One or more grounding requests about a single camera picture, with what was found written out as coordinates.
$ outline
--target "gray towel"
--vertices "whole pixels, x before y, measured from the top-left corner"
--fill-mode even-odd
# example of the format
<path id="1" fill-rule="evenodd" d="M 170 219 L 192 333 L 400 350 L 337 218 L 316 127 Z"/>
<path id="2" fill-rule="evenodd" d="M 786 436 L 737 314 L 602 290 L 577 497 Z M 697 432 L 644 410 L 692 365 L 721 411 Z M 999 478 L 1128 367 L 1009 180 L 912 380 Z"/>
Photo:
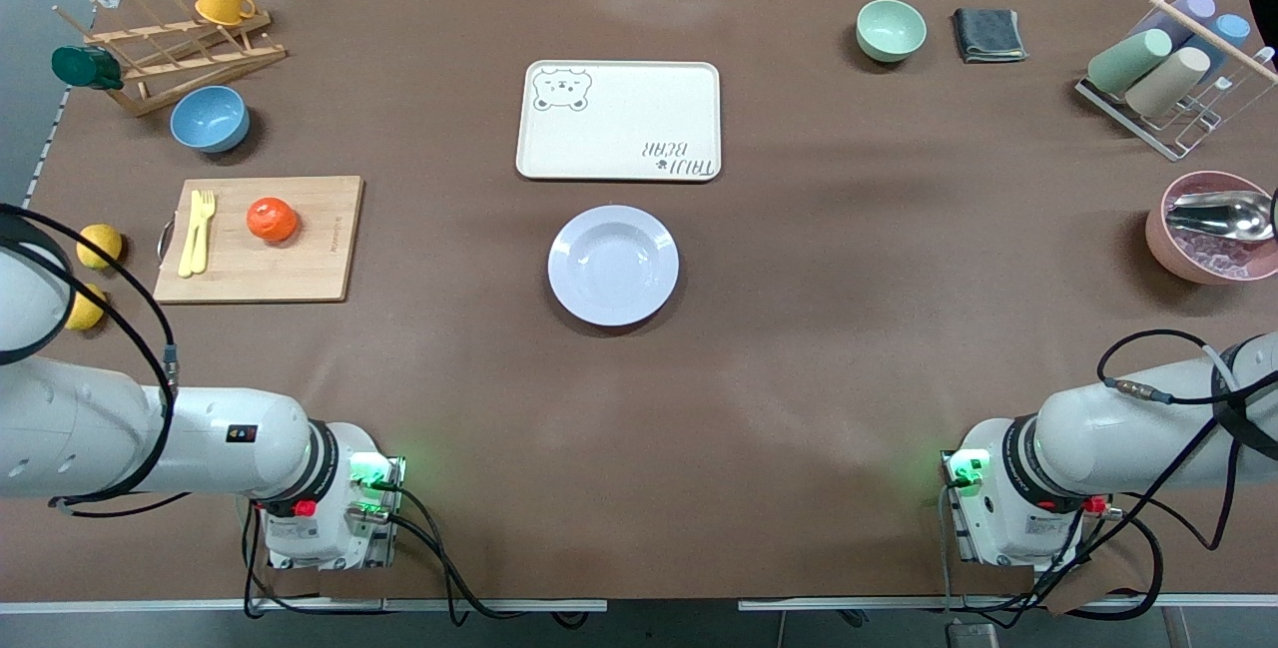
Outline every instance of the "gray towel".
<path id="1" fill-rule="evenodd" d="M 1016 12 L 1007 8 L 960 8 L 953 15 L 955 38 L 964 64 L 1025 61 Z"/>

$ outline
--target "lemon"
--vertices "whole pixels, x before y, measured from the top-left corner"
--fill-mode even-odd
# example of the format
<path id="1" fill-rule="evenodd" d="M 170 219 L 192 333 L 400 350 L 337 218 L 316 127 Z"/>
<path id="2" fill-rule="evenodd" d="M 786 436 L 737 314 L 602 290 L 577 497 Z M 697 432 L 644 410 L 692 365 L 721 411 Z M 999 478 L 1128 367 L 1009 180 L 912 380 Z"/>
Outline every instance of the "lemon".
<path id="1" fill-rule="evenodd" d="M 124 248 L 123 235 L 120 235 L 119 230 L 115 230 L 115 228 L 110 224 L 95 224 L 86 226 L 81 231 L 81 235 L 83 235 L 87 242 L 96 244 L 97 248 L 102 249 L 102 252 L 112 259 L 118 259 Z M 82 265 L 89 268 L 100 271 L 106 268 L 106 262 L 104 262 L 96 253 L 89 251 L 89 248 L 83 244 L 75 245 L 75 256 L 79 257 Z"/>
<path id="2" fill-rule="evenodd" d="M 106 300 L 106 294 L 104 294 L 96 285 L 86 284 L 86 288 L 93 294 L 97 294 L 97 298 L 104 302 Z M 72 316 L 66 317 L 66 328 L 73 331 L 87 331 L 93 328 L 93 326 L 97 326 L 98 321 L 102 321 L 104 313 L 105 312 L 102 309 L 95 307 L 92 302 L 77 293 L 75 303 L 72 304 Z"/>

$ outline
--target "bear drawing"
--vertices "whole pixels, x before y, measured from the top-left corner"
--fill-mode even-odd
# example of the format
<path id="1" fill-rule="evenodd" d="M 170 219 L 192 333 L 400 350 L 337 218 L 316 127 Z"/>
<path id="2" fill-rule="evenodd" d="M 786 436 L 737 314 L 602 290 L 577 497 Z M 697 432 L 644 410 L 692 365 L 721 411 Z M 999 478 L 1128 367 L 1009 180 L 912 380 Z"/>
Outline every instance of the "bear drawing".
<path id="1" fill-rule="evenodd" d="M 571 107 L 580 111 L 585 107 L 585 93 L 590 88 L 590 75 L 584 70 L 543 69 L 533 78 L 537 98 L 533 106 L 538 111 L 548 107 Z"/>

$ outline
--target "white wire rack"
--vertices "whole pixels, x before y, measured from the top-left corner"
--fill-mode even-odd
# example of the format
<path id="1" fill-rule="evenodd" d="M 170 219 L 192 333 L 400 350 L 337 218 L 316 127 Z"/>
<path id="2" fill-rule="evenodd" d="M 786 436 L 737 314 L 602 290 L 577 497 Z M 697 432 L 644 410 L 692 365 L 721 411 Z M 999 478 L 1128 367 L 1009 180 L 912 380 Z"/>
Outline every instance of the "white wire rack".
<path id="1" fill-rule="evenodd" d="M 1102 92 L 1086 78 L 1079 81 L 1075 89 L 1113 116 L 1118 124 L 1126 125 L 1132 134 L 1145 139 L 1145 143 L 1164 157 L 1180 161 L 1210 133 L 1219 130 L 1220 125 L 1258 102 L 1274 88 L 1274 84 L 1278 84 L 1278 74 L 1273 70 L 1274 49 L 1264 47 L 1255 55 L 1246 55 L 1169 3 L 1163 0 L 1149 0 L 1149 3 L 1151 6 L 1145 17 L 1163 12 L 1177 24 L 1224 52 L 1224 65 L 1217 79 L 1210 81 L 1204 88 L 1192 89 L 1162 116 L 1141 116 L 1127 106 L 1123 93 Z"/>

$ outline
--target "mint green bowl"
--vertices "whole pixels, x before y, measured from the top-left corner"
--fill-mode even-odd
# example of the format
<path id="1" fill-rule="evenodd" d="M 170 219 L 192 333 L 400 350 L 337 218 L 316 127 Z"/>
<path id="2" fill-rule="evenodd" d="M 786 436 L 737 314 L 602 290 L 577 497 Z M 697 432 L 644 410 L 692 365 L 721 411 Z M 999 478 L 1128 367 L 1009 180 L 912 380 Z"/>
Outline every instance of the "mint green bowl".
<path id="1" fill-rule="evenodd" d="M 896 0 L 874 0 L 856 15 L 856 42 L 872 60 L 893 64 L 912 55 L 928 38 L 916 8 Z"/>

